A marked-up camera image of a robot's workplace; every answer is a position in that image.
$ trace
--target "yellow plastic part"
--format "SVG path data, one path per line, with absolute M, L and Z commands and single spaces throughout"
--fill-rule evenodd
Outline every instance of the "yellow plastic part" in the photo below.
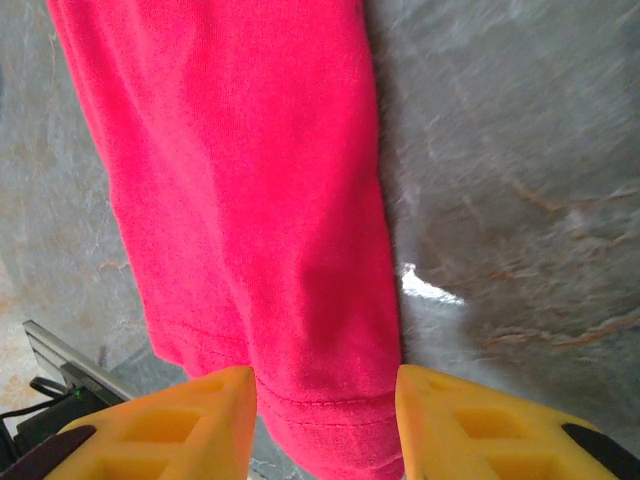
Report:
M 70 423 L 97 432 L 46 479 L 245 480 L 255 418 L 253 370 L 228 368 Z
M 564 433 L 580 418 L 423 367 L 398 371 L 408 480 L 615 480 Z

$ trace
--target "marble surface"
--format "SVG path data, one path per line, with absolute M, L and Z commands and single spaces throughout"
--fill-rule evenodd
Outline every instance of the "marble surface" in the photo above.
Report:
M 640 454 L 640 2 L 366 12 L 406 360 L 588 418 Z M 10 301 L 140 393 L 179 381 L 150 353 L 43 0 L 0 4 L 0 71 Z M 257 473 L 304 477 L 260 438 Z
M 0 414 L 48 400 L 29 387 L 33 377 L 46 374 L 31 352 L 15 299 L 11 280 L 0 262 Z M 16 425 L 24 418 L 7 418 L 4 422 L 9 432 L 15 434 Z

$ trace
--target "black cable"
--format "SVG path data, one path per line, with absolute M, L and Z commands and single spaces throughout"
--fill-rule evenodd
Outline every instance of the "black cable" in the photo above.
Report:
M 2 428 L 0 428 L 0 434 L 4 438 L 5 443 L 9 447 L 9 453 L 11 455 L 12 461 L 16 462 L 20 458 L 20 453 L 18 452 L 11 435 L 4 424 L 5 419 L 12 417 L 21 417 L 23 415 L 28 415 L 33 412 L 37 412 L 38 410 L 42 410 L 44 408 L 53 407 L 57 403 L 60 403 L 65 398 L 71 396 L 71 392 L 67 387 L 54 382 L 53 380 L 49 380 L 47 378 L 36 377 L 31 382 L 29 382 L 29 386 L 31 386 L 34 390 L 51 397 L 51 400 L 47 400 L 45 402 L 37 403 L 36 405 L 32 405 L 31 407 L 20 408 L 18 410 L 13 410 L 11 412 L 5 412 L 0 414 L 0 423 L 2 423 Z
M 35 377 L 29 382 L 29 386 L 50 398 L 58 398 L 69 393 L 69 389 L 64 385 L 44 377 Z
M 19 410 L 13 410 L 11 412 L 5 412 L 0 415 L 0 420 L 4 420 L 5 418 L 11 418 L 11 417 L 21 417 L 23 415 L 28 415 L 30 413 L 37 412 L 38 410 L 42 410 L 43 408 L 53 407 L 56 403 L 61 402 L 62 400 L 67 398 L 69 395 L 70 394 L 67 393 L 66 395 L 60 395 L 59 397 L 56 397 L 51 400 L 47 400 L 46 402 L 37 403 L 31 407 L 21 408 Z

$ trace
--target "gray marble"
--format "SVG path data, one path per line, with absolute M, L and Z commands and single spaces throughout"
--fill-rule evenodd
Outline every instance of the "gray marble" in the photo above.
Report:
M 366 9 L 406 360 L 583 416 L 636 454 L 639 5 Z M 140 393 L 179 381 L 149 352 L 43 0 L 0 4 L 0 71 L 2 300 Z M 259 438 L 254 470 L 304 478 Z

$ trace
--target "red fabric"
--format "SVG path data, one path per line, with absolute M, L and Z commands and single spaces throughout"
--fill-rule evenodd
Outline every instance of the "red fabric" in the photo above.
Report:
M 316 476 L 401 476 L 360 2 L 48 1 L 157 354 L 253 365 L 269 431 Z

